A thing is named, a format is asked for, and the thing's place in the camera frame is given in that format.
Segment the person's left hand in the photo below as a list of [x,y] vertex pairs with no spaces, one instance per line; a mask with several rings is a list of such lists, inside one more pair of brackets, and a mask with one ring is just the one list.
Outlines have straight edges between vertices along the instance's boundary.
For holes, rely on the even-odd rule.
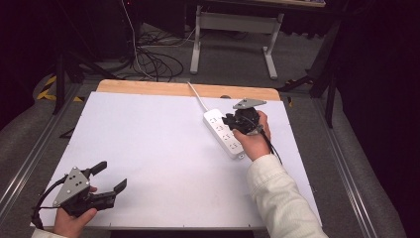
[[[96,191],[96,187],[91,187],[90,191]],[[83,231],[84,226],[96,215],[96,208],[90,208],[81,216],[74,217],[67,214],[67,212],[59,208],[55,215],[55,224],[53,233],[69,238],[79,237]]]

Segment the yellow and black hazard tape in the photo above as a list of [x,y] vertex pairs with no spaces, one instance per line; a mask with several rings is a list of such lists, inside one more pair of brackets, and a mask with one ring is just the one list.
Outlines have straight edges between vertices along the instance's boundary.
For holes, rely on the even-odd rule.
[[[56,101],[56,96],[49,94],[49,90],[50,88],[52,88],[55,81],[56,81],[56,76],[52,75],[52,77],[50,77],[49,80],[47,80],[46,85],[44,86],[43,90],[41,90],[41,93],[38,95],[37,99],[39,100],[46,99],[46,100]],[[83,102],[84,100],[85,100],[85,97],[81,97],[81,96],[75,96],[73,99],[73,101],[76,101],[76,102]]]

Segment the hand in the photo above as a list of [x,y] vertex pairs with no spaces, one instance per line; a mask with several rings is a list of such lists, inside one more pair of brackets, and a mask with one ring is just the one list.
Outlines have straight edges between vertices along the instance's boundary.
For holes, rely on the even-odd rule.
[[[90,191],[96,191],[97,188],[92,186]],[[79,217],[70,216],[67,212],[59,208],[56,211],[55,224],[53,233],[69,238],[79,237],[84,226],[96,215],[97,210],[90,208]]]
[[[265,113],[261,111],[257,111],[260,115],[259,123],[262,124],[262,128],[265,131],[266,136],[269,140],[271,140],[271,134],[269,132],[268,123],[267,123],[267,116]],[[265,156],[270,154],[270,149],[266,144],[265,139],[263,138],[262,134],[256,134],[252,136],[247,136],[242,134],[240,131],[234,129],[233,130],[235,138],[242,144],[245,153],[248,157],[254,161],[261,156]]]

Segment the power outlet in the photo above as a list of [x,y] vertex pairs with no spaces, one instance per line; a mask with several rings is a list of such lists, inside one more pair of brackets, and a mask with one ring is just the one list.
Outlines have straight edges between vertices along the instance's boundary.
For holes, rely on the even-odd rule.
[[223,123],[222,117],[222,112],[212,109],[204,113],[203,121],[229,157],[241,159],[245,155],[244,148],[229,127]]

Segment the white sleeve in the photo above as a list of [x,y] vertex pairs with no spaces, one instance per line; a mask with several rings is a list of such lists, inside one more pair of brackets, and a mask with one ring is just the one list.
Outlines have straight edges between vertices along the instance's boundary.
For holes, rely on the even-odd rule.
[[276,156],[255,160],[248,170],[247,181],[270,237],[327,237],[296,182]]
[[45,230],[35,228],[32,238],[65,238],[64,236],[55,235]]

